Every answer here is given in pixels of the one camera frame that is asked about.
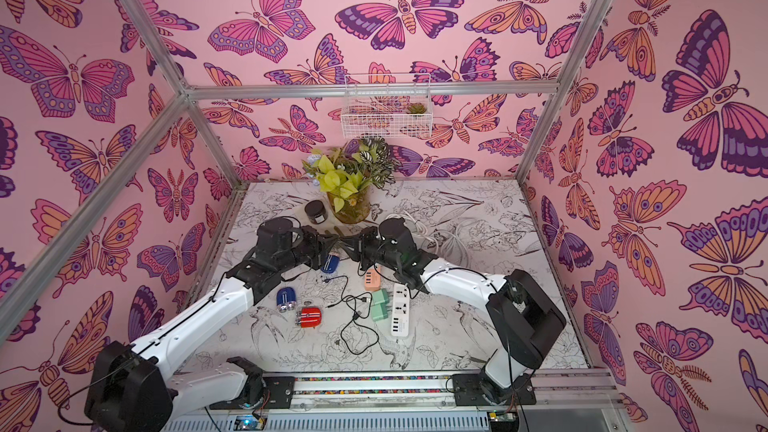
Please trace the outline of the pink power strip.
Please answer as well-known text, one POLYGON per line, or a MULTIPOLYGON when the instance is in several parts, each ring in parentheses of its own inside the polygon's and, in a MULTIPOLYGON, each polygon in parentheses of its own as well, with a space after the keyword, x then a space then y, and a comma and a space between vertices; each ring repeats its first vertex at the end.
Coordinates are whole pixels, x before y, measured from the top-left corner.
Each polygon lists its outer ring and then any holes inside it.
POLYGON ((370 267, 363 274, 363 287, 368 292, 376 292, 381 289, 382 277, 375 266, 370 267))

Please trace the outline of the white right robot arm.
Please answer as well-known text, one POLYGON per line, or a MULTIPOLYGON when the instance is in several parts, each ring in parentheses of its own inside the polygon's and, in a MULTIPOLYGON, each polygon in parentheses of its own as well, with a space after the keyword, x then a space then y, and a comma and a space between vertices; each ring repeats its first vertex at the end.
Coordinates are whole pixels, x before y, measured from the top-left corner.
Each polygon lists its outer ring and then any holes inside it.
POLYGON ((452 377, 458 405, 475 399, 492 405, 522 402, 533 372, 566 325, 559 307, 528 272, 499 275, 453 264, 419 248, 402 218, 386 219, 339 242, 362 268, 383 266, 412 291, 455 299, 489 317, 501 347, 479 373, 452 377))

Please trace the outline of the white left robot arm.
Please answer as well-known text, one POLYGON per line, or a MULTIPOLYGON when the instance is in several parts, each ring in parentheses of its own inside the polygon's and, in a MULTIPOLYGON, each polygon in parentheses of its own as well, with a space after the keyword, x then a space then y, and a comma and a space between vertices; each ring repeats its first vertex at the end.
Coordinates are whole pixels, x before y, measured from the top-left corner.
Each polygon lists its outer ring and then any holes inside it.
POLYGON ((159 431, 167 422, 219 402, 261 406, 267 386, 263 371, 242 357, 219 369, 175 378, 195 350, 231 319, 268 296, 284 273, 320 269, 337 235, 288 217, 262 223, 257 241, 225 272, 214 290, 184 312, 130 344, 113 342, 97 356, 84 414, 105 431, 159 431))

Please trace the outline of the small black jar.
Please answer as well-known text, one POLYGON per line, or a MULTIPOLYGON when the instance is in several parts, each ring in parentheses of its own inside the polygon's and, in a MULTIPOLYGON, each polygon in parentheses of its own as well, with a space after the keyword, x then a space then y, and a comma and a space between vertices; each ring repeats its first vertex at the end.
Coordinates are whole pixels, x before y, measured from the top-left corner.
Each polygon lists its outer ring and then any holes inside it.
POLYGON ((321 200, 312 200, 304 206, 304 212, 312 224, 319 225, 327 221, 328 213, 325 203, 321 200))

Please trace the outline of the green power adapter cube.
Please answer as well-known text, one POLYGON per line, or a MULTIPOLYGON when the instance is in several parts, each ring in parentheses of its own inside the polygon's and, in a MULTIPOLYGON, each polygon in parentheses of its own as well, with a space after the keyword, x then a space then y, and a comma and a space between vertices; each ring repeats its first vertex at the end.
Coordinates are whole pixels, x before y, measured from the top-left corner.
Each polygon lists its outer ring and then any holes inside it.
POLYGON ((371 307, 369 317, 374 322, 385 320, 389 316, 389 294, 386 289, 379 289, 371 293, 371 307))

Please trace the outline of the white power strip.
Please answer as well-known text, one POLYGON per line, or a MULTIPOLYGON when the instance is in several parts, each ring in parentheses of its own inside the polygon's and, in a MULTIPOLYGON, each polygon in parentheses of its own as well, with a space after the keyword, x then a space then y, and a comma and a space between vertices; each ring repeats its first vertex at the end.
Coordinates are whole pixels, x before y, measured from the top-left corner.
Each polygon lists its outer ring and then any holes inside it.
POLYGON ((402 284, 393 286, 391 299, 390 333, 394 337, 408 337, 410 325, 410 294, 402 284))

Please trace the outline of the potted green artificial plant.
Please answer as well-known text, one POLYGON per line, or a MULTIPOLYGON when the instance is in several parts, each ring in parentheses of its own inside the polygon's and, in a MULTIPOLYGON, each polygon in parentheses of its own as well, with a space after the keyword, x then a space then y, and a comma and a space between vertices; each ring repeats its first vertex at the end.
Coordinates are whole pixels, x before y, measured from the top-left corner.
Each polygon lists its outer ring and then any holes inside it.
POLYGON ((327 151, 314 149, 302 166, 327 195, 336 219, 357 224, 370 214, 369 190, 394 183, 400 162, 383 137, 364 137, 327 151))

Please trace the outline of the small plant in basket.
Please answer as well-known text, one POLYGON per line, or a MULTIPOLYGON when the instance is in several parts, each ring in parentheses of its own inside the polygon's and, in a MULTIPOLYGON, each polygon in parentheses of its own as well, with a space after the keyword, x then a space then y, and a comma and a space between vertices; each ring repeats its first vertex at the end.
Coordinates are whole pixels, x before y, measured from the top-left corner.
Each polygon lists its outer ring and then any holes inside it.
POLYGON ((411 103, 407 107, 407 113, 410 115, 423 115, 428 112, 428 108, 424 103, 411 103))

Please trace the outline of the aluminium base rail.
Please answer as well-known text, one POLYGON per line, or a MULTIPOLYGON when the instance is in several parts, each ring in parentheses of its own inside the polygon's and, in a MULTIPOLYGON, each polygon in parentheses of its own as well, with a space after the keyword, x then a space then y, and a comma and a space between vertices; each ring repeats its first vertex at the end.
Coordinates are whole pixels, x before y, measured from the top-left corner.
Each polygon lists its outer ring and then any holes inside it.
POLYGON ((176 375, 184 404, 150 431, 630 431, 605 372, 544 370, 488 402, 474 371, 267 373, 232 400, 232 368, 176 375))

